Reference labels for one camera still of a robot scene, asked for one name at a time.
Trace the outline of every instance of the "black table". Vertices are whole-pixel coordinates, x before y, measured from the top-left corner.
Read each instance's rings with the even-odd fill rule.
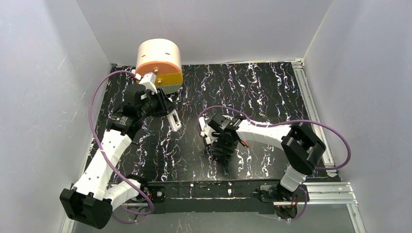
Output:
[[[112,71],[133,68],[114,67]],[[239,145],[228,162],[216,163],[199,137],[196,118],[208,106],[225,105],[261,122],[308,119],[291,63],[187,65],[183,76],[182,91],[171,95],[182,129],[172,132],[165,117],[146,119],[117,165],[120,172],[164,182],[281,179],[288,164],[286,156],[282,150],[259,142],[248,142],[250,148]],[[100,139],[113,107],[121,103],[125,88],[133,83],[125,74],[109,79],[98,118]],[[206,117],[218,111],[232,114],[215,109]],[[93,142],[87,164],[96,149]],[[327,174],[316,172],[313,177]],[[111,182],[120,180],[113,176]]]

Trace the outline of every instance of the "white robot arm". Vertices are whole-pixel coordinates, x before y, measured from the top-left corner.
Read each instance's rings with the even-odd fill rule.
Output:
[[[143,125],[144,118],[166,116],[173,131],[181,128],[176,105],[166,97],[162,89],[156,89],[155,80],[156,75],[148,73],[140,79],[140,84],[128,86],[121,107],[113,111],[104,132],[102,146],[114,166]],[[68,217],[101,229],[109,221],[114,209],[139,195],[125,181],[107,190],[112,174],[113,170],[98,150],[80,179],[71,189],[64,189],[60,194],[60,201]],[[129,181],[140,188],[138,178],[131,178]]]
[[[238,142],[248,147],[247,140],[284,150],[290,164],[280,183],[262,195],[266,200],[290,200],[299,185],[315,170],[326,149],[325,144],[310,126],[303,123],[276,127],[257,124],[265,123],[252,124],[244,116],[231,118],[216,114],[206,125],[204,118],[199,118],[200,136],[206,146],[211,146],[212,156],[218,161],[232,156]]]

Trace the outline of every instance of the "cylinder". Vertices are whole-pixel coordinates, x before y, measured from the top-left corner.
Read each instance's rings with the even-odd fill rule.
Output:
[[[183,74],[180,51],[175,43],[166,39],[151,39],[139,46],[136,73],[143,76],[149,72],[157,75],[155,85],[162,88],[165,94],[180,89]]]

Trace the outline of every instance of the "cable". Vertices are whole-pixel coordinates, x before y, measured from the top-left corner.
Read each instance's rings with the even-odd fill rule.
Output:
[[[296,204],[294,205],[294,207],[296,207],[298,203],[299,203],[299,197],[296,195]]]
[[[141,210],[143,210],[143,209],[145,209],[145,208],[147,208],[147,206],[142,207],[142,208],[139,210],[139,213],[140,213]],[[116,216],[114,215],[114,213],[112,213],[112,217],[113,217],[114,220],[116,220],[117,222],[124,223],[124,224],[133,224],[133,223],[138,223],[138,222],[142,221],[146,216],[143,216],[143,218],[137,220],[138,215],[136,215],[134,221],[121,220],[120,218],[116,217]]]
[[[149,195],[149,199],[150,200],[152,200],[152,194],[150,194]],[[133,210],[129,210],[127,207],[125,207],[125,206],[120,206],[124,211],[126,211],[126,212],[128,212],[128,213],[131,213],[131,214],[134,214],[134,215],[142,215],[142,214],[140,214],[140,211],[141,210],[139,210],[138,212],[136,212],[136,211],[133,211]]]
[[[292,203],[289,205],[289,207],[293,206],[294,202],[295,202],[295,197],[292,199]]]
[[[334,167],[317,167],[317,168],[316,168],[317,170],[325,171],[325,170],[337,170],[337,169],[340,169],[340,168],[344,167],[346,164],[349,163],[349,160],[350,160],[350,158],[351,158],[351,156],[352,156],[352,151],[351,151],[351,149],[350,149],[350,146],[349,146],[348,141],[344,138],[344,136],[343,136],[342,134],[340,134],[338,131],[336,131],[336,129],[334,129],[334,128],[328,126],[328,125],[325,125],[325,124],[322,124],[322,123],[320,123],[320,122],[313,121],[313,120],[290,120],[290,121],[280,122],[280,123],[277,123],[277,124],[257,124],[257,123],[255,123],[254,121],[252,121],[252,120],[249,118],[249,116],[248,116],[247,114],[245,114],[244,112],[241,112],[241,111],[239,111],[239,110],[236,110],[236,109],[233,109],[233,108],[229,108],[229,107],[226,107],[226,106],[220,106],[220,105],[214,105],[214,106],[207,107],[207,108],[205,108],[203,111],[200,112],[200,114],[197,116],[197,120],[196,120],[196,127],[197,127],[197,129],[198,129],[199,132],[200,132],[199,118],[202,116],[202,114],[203,114],[204,112],[206,112],[207,110],[212,109],[212,108],[224,108],[224,109],[228,109],[228,110],[231,110],[231,111],[233,111],[233,112],[242,114],[242,115],[244,115],[244,116],[246,117],[246,119],[247,119],[252,125],[257,126],[257,127],[271,128],[271,127],[276,127],[276,126],[281,126],[281,125],[289,125],[289,124],[294,124],[294,123],[310,123],[310,124],[314,124],[314,125],[319,125],[319,126],[325,128],[325,129],[328,129],[328,130],[332,131],[332,132],[333,132],[334,134],[336,134],[336,135],[342,140],[342,142],[345,144],[346,149],[347,149],[347,158],[346,158],[346,160],[345,160],[341,165],[339,165],[339,166],[334,166]]]
[[[107,165],[109,165],[109,167],[113,170],[114,173],[116,173],[116,175],[118,175],[120,177],[120,179],[122,179],[123,181],[125,181],[128,185],[130,185],[132,188],[134,188],[137,192],[139,192],[140,195],[142,195],[148,205],[149,205],[149,212],[147,213],[139,213],[139,212],[135,212],[133,211],[133,214],[135,215],[143,215],[143,216],[147,216],[149,214],[152,214],[155,211],[155,206],[153,205],[152,201],[146,196],[146,194],[144,194],[143,191],[140,190],[140,188],[138,188],[136,185],[134,185],[132,182],[130,182],[126,177],[124,177],[116,168],[115,166],[113,166],[113,164],[110,162],[110,160],[108,159],[106,153],[103,150],[102,144],[99,140],[99,138],[97,137],[97,133],[95,131],[95,126],[93,125],[93,120],[91,118],[91,111],[93,109],[93,103],[94,103],[94,99],[96,98],[97,92],[99,91],[100,87],[103,85],[103,83],[108,80],[111,76],[115,75],[115,74],[120,74],[120,73],[126,73],[132,77],[135,77],[136,75],[130,71],[126,71],[126,70],[118,70],[115,71],[113,73],[110,73],[109,75],[107,75],[101,82],[100,84],[97,86],[96,90],[93,93],[90,105],[89,105],[89,110],[88,110],[88,118],[89,118],[89,125],[90,125],[90,129],[91,132],[93,134],[94,139],[96,140],[97,145],[99,146],[100,151],[102,152],[103,158],[104,160],[106,160]]]
[[[286,216],[289,216],[290,219],[293,218],[287,211],[283,212],[283,214],[286,215]]]
[[[300,218],[303,215],[303,213],[305,212],[306,206],[308,205],[308,197],[306,195],[307,194],[306,190],[302,187],[299,187],[298,189],[302,190],[303,193],[305,194],[305,204],[303,205],[302,211],[296,217],[289,218],[291,221],[294,221],[294,220],[297,220],[298,218]]]

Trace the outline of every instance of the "white wall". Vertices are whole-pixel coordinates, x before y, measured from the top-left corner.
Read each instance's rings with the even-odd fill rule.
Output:
[[[59,232],[59,195],[80,176],[88,103],[109,70],[75,0],[0,1],[0,232]]]
[[[332,0],[77,0],[111,63],[165,38],[183,64],[303,57]]]
[[[366,230],[412,228],[412,1],[336,0],[305,59],[324,123],[353,149],[341,175]],[[329,137],[340,163],[345,150]]]

